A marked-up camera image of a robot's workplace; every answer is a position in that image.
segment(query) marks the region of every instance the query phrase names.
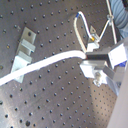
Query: metal plate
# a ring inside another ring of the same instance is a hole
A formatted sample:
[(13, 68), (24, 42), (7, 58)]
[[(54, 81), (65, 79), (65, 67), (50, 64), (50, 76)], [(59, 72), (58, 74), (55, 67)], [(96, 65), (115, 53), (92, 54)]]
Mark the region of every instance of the metal plate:
[[(80, 50), (73, 28), (79, 10), (100, 34), (108, 14), (103, 0), (1, 0), (0, 77), (10, 73), (25, 26), (37, 33), (32, 63)], [(77, 26), (86, 44), (81, 18)], [(113, 45), (110, 27), (100, 44), (100, 50)], [(107, 85), (97, 88), (86, 79), (80, 63), (78, 58), (63, 60), (25, 75), (22, 84), (11, 81), (0, 87), (0, 127), (106, 128), (116, 96)]]

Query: metal mounting bracket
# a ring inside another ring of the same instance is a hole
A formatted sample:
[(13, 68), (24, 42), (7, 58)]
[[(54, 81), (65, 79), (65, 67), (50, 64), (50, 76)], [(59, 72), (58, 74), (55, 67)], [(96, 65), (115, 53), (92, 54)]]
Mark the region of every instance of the metal mounting bracket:
[(91, 39), (88, 40), (88, 46), (87, 46), (87, 52), (93, 52), (93, 49), (99, 48), (99, 41), (100, 37), (97, 35), (96, 30), (91, 26), (90, 28), (91, 35), (95, 38), (95, 41), (93, 42)]
[[(16, 52), (16, 56), (13, 62), (11, 72), (26, 67), (28, 64), (32, 62), (32, 57), (30, 57), (30, 55), (31, 52), (34, 52), (36, 48), (33, 45), (35, 38), (36, 38), (36, 34), (27, 27), (25, 27), (20, 39), (20, 43)], [(20, 76), (15, 80), (19, 83), (22, 83), (23, 78), (24, 76)]]

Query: white wire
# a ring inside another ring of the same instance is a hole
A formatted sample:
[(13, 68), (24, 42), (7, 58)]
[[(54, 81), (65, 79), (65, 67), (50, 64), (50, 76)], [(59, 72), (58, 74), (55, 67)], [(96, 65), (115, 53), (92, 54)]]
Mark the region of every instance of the white wire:
[[(108, 6), (109, 15), (112, 16), (112, 11), (111, 11), (109, 0), (106, 0), (106, 3)], [(114, 26), (113, 20), (112, 20), (112, 32), (113, 32), (114, 43), (117, 44), (116, 31), (115, 31), (115, 26)]]
[(102, 37), (103, 37), (103, 35), (104, 35), (104, 32), (105, 32), (105, 30), (106, 30), (108, 24), (109, 24), (109, 20), (106, 22), (106, 24), (105, 24), (105, 26), (104, 26), (104, 29), (103, 29), (103, 31), (101, 32), (100, 40), (102, 39)]
[(75, 20), (74, 20), (74, 29), (75, 29), (76, 36), (77, 36), (77, 39), (78, 39), (78, 41), (79, 41), (79, 44), (80, 44), (80, 46), (81, 46), (83, 52), (86, 53), (87, 50), (86, 50), (86, 48), (85, 48), (85, 46), (84, 46), (84, 43), (83, 43), (83, 41), (82, 41), (82, 39), (81, 39), (81, 37), (80, 37), (80, 34), (79, 34), (79, 32), (78, 32), (78, 29), (77, 29), (77, 17), (75, 17)]
[(5, 83), (7, 83), (7, 82), (19, 77), (19, 76), (25, 75), (25, 74), (27, 74), (29, 72), (32, 72), (32, 71), (35, 71), (35, 70), (39, 70), (43, 67), (46, 67), (46, 66), (48, 66), (50, 64), (53, 64), (55, 62), (58, 62), (60, 60), (67, 59), (67, 58), (72, 58), (72, 57), (78, 57), (78, 58), (81, 58), (81, 59), (85, 59), (86, 55), (85, 55), (85, 53), (83, 53), (81, 51), (77, 51), (77, 50), (68, 51), (68, 52), (64, 52), (64, 53), (54, 55), (52, 57), (41, 60), (39, 62), (36, 62), (34, 64), (31, 64), (29, 66), (26, 66), (22, 69), (19, 69), (15, 72), (12, 72), (11, 74), (8, 74), (8, 75), (4, 76), (3, 78), (0, 79), (0, 86), (2, 86), (3, 84), (5, 84)]
[(85, 18), (85, 16), (84, 16), (83, 12), (79, 11), (78, 13), (81, 15), (81, 17), (82, 17), (82, 19), (83, 19), (83, 22), (84, 22), (84, 25), (85, 25), (85, 28), (86, 28), (86, 31), (87, 31), (87, 34), (88, 34), (89, 38), (92, 39), (93, 37), (92, 37), (92, 35), (90, 34), (90, 31), (89, 31), (89, 29), (88, 29), (87, 20), (86, 20), (86, 18)]

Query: white cable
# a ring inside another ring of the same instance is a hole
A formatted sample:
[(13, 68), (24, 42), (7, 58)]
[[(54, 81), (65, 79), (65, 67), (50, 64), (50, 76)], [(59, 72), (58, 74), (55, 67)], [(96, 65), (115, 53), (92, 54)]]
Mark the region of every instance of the white cable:
[(105, 26), (104, 26), (104, 29), (103, 29), (103, 31), (101, 32), (100, 40), (102, 39), (102, 37), (103, 37), (103, 35), (104, 35), (104, 32), (105, 32), (105, 30), (106, 30), (108, 24), (109, 24), (109, 20), (106, 22), (106, 24), (105, 24)]
[(93, 37), (92, 37), (92, 35), (90, 34), (90, 31), (89, 31), (89, 29), (88, 29), (87, 20), (86, 20), (86, 18), (85, 18), (85, 16), (84, 16), (83, 12), (79, 11), (78, 13), (81, 15), (81, 17), (82, 17), (82, 19), (83, 19), (83, 22), (84, 22), (84, 25), (85, 25), (85, 28), (86, 28), (86, 31), (87, 31), (87, 34), (88, 34), (89, 38), (92, 39)]
[[(106, 0), (106, 3), (108, 6), (109, 15), (112, 16), (109, 0)], [(117, 44), (117, 38), (116, 38), (116, 32), (115, 32), (115, 26), (113, 20), (112, 20), (112, 32), (113, 32), (114, 43)]]
[(35, 70), (39, 70), (43, 67), (46, 67), (46, 66), (53, 64), (55, 62), (58, 62), (60, 60), (72, 58), (72, 57), (78, 57), (81, 59), (85, 59), (86, 55), (85, 55), (85, 53), (83, 53), (81, 51), (74, 50), (74, 51), (68, 51), (68, 52), (64, 52), (64, 53), (60, 53), (60, 54), (51, 56), (47, 59), (41, 60), (39, 62), (36, 62), (34, 64), (31, 64), (29, 66), (26, 66), (22, 69), (19, 69), (15, 72), (12, 72), (11, 74), (4, 76), (3, 78), (0, 79), (0, 86), (2, 86), (3, 84), (5, 84), (19, 76), (25, 75), (25, 74), (35, 71)]
[(81, 39), (81, 37), (80, 37), (80, 34), (79, 34), (79, 32), (78, 32), (78, 29), (77, 29), (77, 17), (75, 17), (75, 20), (74, 20), (74, 29), (75, 29), (75, 32), (76, 32), (76, 36), (77, 36), (77, 39), (78, 39), (78, 41), (79, 41), (79, 44), (80, 44), (80, 46), (81, 46), (81, 48), (82, 48), (82, 50), (83, 50), (83, 52), (84, 53), (86, 53), (86, 48), (85, 48), (85, 46), (84, 46), (84, 43), (83, 43), (83, 41), (82, 41), (82, 39)]

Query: wire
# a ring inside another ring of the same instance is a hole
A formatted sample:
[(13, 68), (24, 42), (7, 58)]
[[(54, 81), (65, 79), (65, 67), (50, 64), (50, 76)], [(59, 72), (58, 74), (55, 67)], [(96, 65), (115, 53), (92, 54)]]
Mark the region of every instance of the wire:
[[(106, 3), (107, 3), (109, 15), (112, 16), (112, 11), (111, 11), (109, 0), (106, 0)], [(114, 26), (113, 20), (112, 20), (112, 32), (113, 32), (114, 43), (117, 44), (117, 38), (116, 38), (116, 32), (115, 32), (115, 26)]]
[(81, 39), (81, 37), (80, 37), (79, 32), (78, 32), (76, 22), (77, 22), (77, 17), (75, 17), (75, 20), (74, 20), (74, 29), (75, 29), (76, 36), (77, 36), (77, 39), (78, 39), (78, 41), (79, 41), (79, 44), (80, 44), (80, 46), (81, 46), (83, 52), (86, 53), (87, 50), (86, 50), (86, 48), (85, 48), (85, 46), (84, 46), (84, 43), (83, 43), (83, 41), (82, 41), (82, 39)]
[(79, 34), (79, 32), (78, 32), (78, 28), (77, 28), (77, 19), (78, 19), (79, 15), (81, 15), (81, 17), (82, 17), (82, 19), (83, 19), (83, 22), (84, 22), (84, 25), (85, 25), (85, 29), (86, 29), (86, 32), (87, 32), (89, 38), (92, 39), (92, 41), (94, 41), (95, 39), (94, 39), (94, 37), (93, 37), (93, 36), (90, 34), (90, 32), (89, 32), (88, 25), (87, 25), (87, 20), (86, 20), (84, 14), (83, 14), (81, 11), (79, 11), (79, 12), (77, 13), (75, 19), (74, 19), (74, 30), (75, 30), (77, 39), (78, 39), (78, 41), (79, 41), (79, 44), (80, 44), (80, 46), (81, 46), (83, 52), (86, 53), (86, 52), (87, 52), (87, 49), (85, 48), (85, 45), (84, 45), (84, 43), (83, 43), (83, 41), (82, 41), (82, 39), (81, 39), (81, 37), (80, 37), (80, 34)]
[(17, 77), (25, 75), (29, 72), (39, 70), (43, 67), (46, 67), (46, 66), (48, 66), (50, 64), (53, 64), (55, 62), (58, 62), (60, 60), (67, 59), (67, 58), (73, 58), (73, 57), (78, 57), (78, 58), (81, 58), (81, 59), (85, 59), (86, 55), (85, 55), (85, 53), (83, 53), (81, 51), (77, 51), (77, 50), (68, 51), (68, 52), (64, 52), (64, 53), (59, 53), (57, 55), (51, 56), (47, 59), (41, 60), (39, 62), (36, 62), (34, 64), (31, 64), (29, 66), (26, 66), (22, 69), (19, 69), (15, 72), (12, 72), (12, 73), (4, 76), (3, 78), (0, 79), (0, 86), (2, 86), (3, 84), (5, 84), (5, 83), (17, 78)]
[(106, 22), (106, 24), (105, 24), (105, 26), (104, 26), (104, 29), (103, 29), (103, 31), (101, 32), (100, 40), (102, 39), (102, 37), (103, 37), (103, 35), (104, 35), (104, 32), (105, 32), (105, 30), (106, 30), (108, 24), (109, 24), (109, 20)]
[(94, 37), (90, 34), (90, 31), (89, 31), (89, 28), (88, 28), (88, 24), (87, 24), (87, 20), (86, 20), (86, 18), (84, 16), (83, 12), (79, 11), (78, 14), (81, 15), (81, 17), (83, 19), (83, 22), (84, 22), (84, 25), (85, 25), (85, 28), (86, 28), (86, 31), (87, 31), (87, 34), (88, 34), (89, 38), (94, 41)]

